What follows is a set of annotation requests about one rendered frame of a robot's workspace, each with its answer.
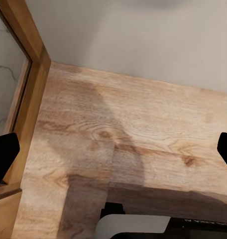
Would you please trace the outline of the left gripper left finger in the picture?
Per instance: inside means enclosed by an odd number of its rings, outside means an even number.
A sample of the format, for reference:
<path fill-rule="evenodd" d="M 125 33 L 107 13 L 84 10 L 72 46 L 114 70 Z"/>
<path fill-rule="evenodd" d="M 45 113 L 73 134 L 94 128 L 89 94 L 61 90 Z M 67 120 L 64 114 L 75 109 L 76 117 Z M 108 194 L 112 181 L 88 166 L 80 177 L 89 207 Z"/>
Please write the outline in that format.
<path fill-rule="evenodd" d="M 20 151 L 15 132 L 0 136 L 0 183 Z"/>

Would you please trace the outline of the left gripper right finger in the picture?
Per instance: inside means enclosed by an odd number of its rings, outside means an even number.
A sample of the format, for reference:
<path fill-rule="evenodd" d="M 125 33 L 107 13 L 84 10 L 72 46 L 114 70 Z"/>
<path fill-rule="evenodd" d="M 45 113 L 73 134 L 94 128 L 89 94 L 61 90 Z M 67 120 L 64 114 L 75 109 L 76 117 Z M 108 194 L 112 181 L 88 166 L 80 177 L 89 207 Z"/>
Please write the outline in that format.
<path fill-rule="evenodd" d="M 227 164 L 227 133 L 221 132 L 218 140 L 217 150 Z"/>

